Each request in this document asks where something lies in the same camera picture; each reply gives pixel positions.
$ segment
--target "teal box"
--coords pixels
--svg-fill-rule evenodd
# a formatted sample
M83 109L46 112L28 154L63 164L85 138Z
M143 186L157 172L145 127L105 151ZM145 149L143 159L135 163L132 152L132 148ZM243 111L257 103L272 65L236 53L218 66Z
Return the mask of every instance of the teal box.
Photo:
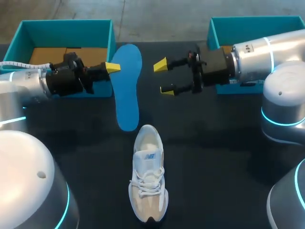
M4 57L4 61L28 63L35 47L107 48L107 62L116 51L111 20L49 20L22 21ZM0 67L1 73L19 71L14 66ZM69 97L110 97L111 82L95 82L94 94L83 93Z
M207 45L210 50L232 46L285 32L305 29L299 16L214 17L210 20ZM240 84L217 85L218 94L262 93L263 84L241 87Z

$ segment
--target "shoelace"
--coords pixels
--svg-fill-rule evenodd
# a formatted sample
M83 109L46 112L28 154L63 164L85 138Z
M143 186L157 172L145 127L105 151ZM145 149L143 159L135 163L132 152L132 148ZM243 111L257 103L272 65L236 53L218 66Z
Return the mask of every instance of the shoelace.
M143 176L139 176L138 172L135 170L138 181L131 180L130 182L137 185L139 187L139 195L140 197L147 195L153 196L161 193L161 184L160 181L164 176L164 168L161 167L157 171L149 170L143 174ZM148 176L153 175L155 179L147 178Z

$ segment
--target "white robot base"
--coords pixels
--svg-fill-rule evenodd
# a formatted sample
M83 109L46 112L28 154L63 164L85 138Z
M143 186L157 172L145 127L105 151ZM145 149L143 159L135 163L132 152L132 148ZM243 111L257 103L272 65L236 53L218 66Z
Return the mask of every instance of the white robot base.
M0 228L77 229L76 201L47 147L11 130L0 144Z
M265 80L262 131L279 143L305 145L305 62L277 66ZM267 214L273 229L305 228L305 163L271 189Z

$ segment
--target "new balance logo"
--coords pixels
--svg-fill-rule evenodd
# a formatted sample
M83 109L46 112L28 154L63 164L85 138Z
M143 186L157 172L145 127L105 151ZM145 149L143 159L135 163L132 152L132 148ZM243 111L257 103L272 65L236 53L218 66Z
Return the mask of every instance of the new balance logo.
M144 159L145 160L154 159L154 157L155 157L155 154L147 154Z

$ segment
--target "glowing blue light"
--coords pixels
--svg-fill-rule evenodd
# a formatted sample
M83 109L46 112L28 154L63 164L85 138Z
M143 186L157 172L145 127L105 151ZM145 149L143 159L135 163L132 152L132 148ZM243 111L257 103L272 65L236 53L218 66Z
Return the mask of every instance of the glowing blue light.
M272 124L274 124L274 125L281 125L281 126L298 125L298 124L300 124L301 122L303 122L303 121L305 120L305 117L304 117L301 121L296 122L296 123L290 123L290 124L276 123L276 122L274 122L274 121L272 121L272 120L270 120L269 118L266 117L266 115L263 113L263 108L262 108L262 115L263 115L263 117L264 117L268 122L270 122L270 123L272 123Z
M14 73L15 73L15 72L10 73L10 82L11 82L11 81L12 81L12 79L13 79L13 75L14 75Z
M295 189L296 189L297 196L299 197L299 200L300 200L303 208L305 209L305 202L304 202L304 200L301 196L301 192L300 192L300 189L299 189L299 184L297 182L297 173L299 172L300 165L302 164L303 161L301 161L301 163L296 167L296 170L295 170Z
M4 125L4 124L7 124L7 123L14 123L14 122L21 121L21 120L24 120L24 119L26 119L26 117L13 118L13 119L10 119L10 120L0 122L0 125Z
M271 59L271 72L273 72L274 69L275 69L275 67L274 67L275 66L275 59L274 59L274 56L273 56L273 51L272 51L271 43L268 40L268 38L266 38L266 37L264 37L264 40L267 42L268 47L269 47L270 59Z
M69 202L70 202L70 191L69 191L69 187L68 187L68 184L67 184L67 183L66 183L66 185L67 185L67 190L68 190L67 205L66 205L65 212L63 213L63 215L62 215L62 217L61 217L61 220L59 221L59 223L57 224L57 226L55 227L55 229L58 229L58 228L61 226L63 220L64 220L65 217L66 217L67 211L68 211Z

